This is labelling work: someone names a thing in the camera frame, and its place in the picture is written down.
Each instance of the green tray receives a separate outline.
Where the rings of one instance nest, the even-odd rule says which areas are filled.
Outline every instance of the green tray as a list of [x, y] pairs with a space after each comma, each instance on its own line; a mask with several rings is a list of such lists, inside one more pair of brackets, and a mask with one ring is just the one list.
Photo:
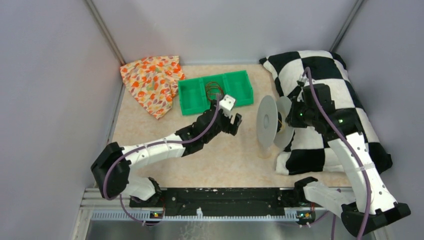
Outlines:
[[236, 107], [250, 105], [254, 102], [252, 85], [246, 71], [192, 78], [178, 81], [182, 115], [200, 114], [209, 109], [211, 104], [206, 98], [205, 92], [205, 86], [209, 82], [217, 82], [224, 94], [235, 98]]

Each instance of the black and white checkered cloth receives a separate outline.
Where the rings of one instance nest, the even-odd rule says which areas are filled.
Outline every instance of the black and white checkered cloth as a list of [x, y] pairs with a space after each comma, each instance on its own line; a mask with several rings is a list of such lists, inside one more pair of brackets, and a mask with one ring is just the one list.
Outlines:
[[[297, 80], [309, 67], [315, 83], [330, 87], [335, 109], [351, 109], [352, 114], [359, 117], [369, 155], [378, 172], [382, 173], [392, 166], [391, 156], [380, 144], [348, 79], [347, 67], [340, 55], [328, 51], [291, 51], [262, 58], [259, 62], [272, 73], [280, 97], [289, 98], [300, 95]], [[290, 144], [277, 157], [275, 171], [283, 175], [296, 175], [343, 172], [343, 167], [323, 136], [313, 127], [308, 127], [295, 128]]]

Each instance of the beige tabletop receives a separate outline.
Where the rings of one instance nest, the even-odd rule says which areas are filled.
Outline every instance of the beige tabletop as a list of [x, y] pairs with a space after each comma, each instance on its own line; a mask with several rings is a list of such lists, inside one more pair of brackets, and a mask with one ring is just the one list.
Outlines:
[[[330, 187], [348, 187], [344, 173], [311, 172], [300, 175], [275, 173], [275, 159], [280, 150], [273, 146], [267, 159], [258, 157], [256, 138], [256, 114], [261, 99], [275, 90], [271, 74], [260, 64], [250, 65], [196, 65], [183, 66], [188, 79], [246, 70], [253, 87], [254, 104], [237, 107], [234, 113], [242, 115], [242, 123], [236, 136], [220, 133], [203, 150], [194, 154], [166, 159], [150, 164], [137, 173], [140, 177], [152, 177], [164, 188], [235, 188], [235, 187], [293, 187], [297, 180], [312, 176]], [[172, 109], [160, 120], [149, 115], [133, 97], [125, 91], [120, 107], [113, 141], [120, 146], [154, 141], [193, 123], [198, 114], [183, 116], [179, 97], [173, 100]]]

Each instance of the floral pattern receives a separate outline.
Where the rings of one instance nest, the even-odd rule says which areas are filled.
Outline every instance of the floral pattern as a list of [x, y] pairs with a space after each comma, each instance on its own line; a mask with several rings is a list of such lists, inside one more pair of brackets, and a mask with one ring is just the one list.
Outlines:
[[186, 78], [179, 62], [178, 56], [151, 56], [120, 67], [126, 89], [156, 119], [172, 108], [177, 81]]

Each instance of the gray wall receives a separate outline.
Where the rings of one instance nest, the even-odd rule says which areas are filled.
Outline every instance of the gray wall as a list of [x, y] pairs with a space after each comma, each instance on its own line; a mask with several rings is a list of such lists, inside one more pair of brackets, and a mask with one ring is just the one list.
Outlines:
[[424, 216], [424, 1], [369, 0], [338, 52], [393, 167], [382, 174], [412, 215], [396, 239], [422, 239]]
[[257, 63], [329, 49], [353, 0], [94, 0], [127, 62], [180, 55], [184, 64]]
[[0, 239], [71, 237], [121, 81], [82, 0], [0, 3]]

